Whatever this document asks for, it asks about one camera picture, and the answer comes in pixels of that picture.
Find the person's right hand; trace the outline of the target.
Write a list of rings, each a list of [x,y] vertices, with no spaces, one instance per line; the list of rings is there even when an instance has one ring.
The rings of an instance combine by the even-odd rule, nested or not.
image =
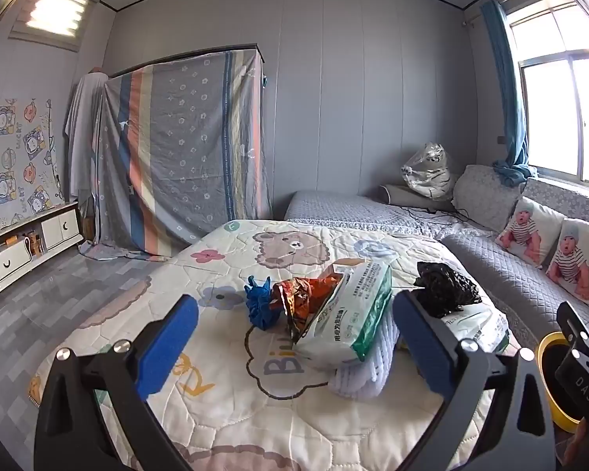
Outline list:
[[[564,466],[569,466],[574,463],[574,461],[576,460],[581,451],[583,442],[588,432],[589,423],[587,423],[585,419],[582,419],[577,426],[576,432],[574,433],[574,437],[571,438],[568,442],[567,448],[563,456]]]

